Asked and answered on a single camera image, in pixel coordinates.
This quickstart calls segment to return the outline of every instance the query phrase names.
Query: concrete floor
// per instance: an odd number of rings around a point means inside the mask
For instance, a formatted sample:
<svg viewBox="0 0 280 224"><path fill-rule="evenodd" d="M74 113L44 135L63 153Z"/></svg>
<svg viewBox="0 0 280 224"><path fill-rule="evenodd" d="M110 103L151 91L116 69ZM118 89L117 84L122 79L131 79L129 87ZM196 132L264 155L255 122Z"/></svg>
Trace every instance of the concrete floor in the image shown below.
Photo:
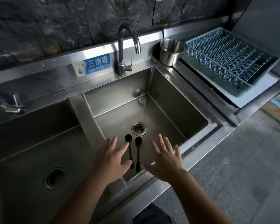
<svg viewBox="0 0 280 224"><path fill-rule="evenodd" d="M262 110L190 173L233 223L280 224L280 123ZM175 223L188 223L171 187L153 203Z"/></svg>

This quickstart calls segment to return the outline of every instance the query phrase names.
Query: forearm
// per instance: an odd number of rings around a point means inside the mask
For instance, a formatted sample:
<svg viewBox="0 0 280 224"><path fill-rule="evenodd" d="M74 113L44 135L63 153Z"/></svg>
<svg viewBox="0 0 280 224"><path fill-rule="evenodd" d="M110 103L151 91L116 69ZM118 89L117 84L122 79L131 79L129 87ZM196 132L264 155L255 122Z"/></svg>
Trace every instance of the forearm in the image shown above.
<svg viewBox="0 0 280 224"><path fill-rule="evenodd" d="M88 224L107 183L97 173L87 177L50 223Z"/></svg>
<svg viewBox="0 0 280 224"><path fill-rule="evenodd" d="M187 171L181 171L171 185L190 223L231 223Z"/></svg>

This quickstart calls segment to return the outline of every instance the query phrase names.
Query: person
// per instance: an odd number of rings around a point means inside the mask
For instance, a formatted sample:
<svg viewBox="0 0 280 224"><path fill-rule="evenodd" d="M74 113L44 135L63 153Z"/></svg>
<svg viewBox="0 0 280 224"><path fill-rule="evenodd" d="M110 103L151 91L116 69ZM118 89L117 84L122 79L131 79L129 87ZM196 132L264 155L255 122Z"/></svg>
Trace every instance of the person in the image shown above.
<svg viewBox="0 0 280 224"><path fill-rule="evenodd" d="M49 222L50 224L87 224L104 189L121 178L130 168L131 160L121 165L121 157L129 143L115 151L117 137L106 139L98 150L93 173L87 177ZM158 135L159 144L151 140L155 165L143 164L143 168L162 181L168 182L175 191L189 223L231 224L231 221L211 201L183 166L179 147L175 152L167 137Z"/></svg>

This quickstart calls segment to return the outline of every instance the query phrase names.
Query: person's left hand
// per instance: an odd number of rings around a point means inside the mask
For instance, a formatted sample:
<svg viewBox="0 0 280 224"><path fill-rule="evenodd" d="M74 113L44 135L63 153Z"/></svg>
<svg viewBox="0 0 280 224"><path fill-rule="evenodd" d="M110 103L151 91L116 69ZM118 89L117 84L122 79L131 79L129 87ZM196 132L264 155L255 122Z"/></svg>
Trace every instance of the person's left hand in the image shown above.
<svg viewBox="0 0 280 224"><path fill-rule="evenodd" d="M121 147L119 151L114 151L116 145L117 137L115 136L112 141L107 138L101 149L97 151L96 158L94 161L95 173L101 175L104 182L109 184L115 182L121 178L124 173L130 168L132 161L127 160L123 165L121 165L121 157L127 150L129 143Z"/></svg>

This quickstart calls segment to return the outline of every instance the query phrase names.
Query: stone wall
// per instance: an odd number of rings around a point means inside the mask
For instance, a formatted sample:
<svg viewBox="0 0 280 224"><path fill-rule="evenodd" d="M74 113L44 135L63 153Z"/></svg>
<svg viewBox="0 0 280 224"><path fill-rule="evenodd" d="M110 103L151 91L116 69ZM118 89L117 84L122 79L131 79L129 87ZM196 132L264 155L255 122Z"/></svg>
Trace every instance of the stone wall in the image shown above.
<svg viewBox="0 0 280 224"><path fill-rule="evenodd" d="M0 0L0 68L117 39L123 22L145 33L230 14L235 0Z"/></svg>

